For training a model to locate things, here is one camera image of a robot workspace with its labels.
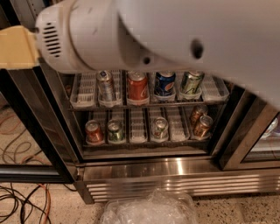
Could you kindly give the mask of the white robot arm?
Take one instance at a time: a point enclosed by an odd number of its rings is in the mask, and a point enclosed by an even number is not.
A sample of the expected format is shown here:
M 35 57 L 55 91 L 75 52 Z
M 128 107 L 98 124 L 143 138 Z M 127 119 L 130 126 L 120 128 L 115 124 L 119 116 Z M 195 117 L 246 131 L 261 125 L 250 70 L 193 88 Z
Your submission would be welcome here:
M 280 105 L 280 0 L 63 0 L 1 31 L 0 67 L 200 70 Z

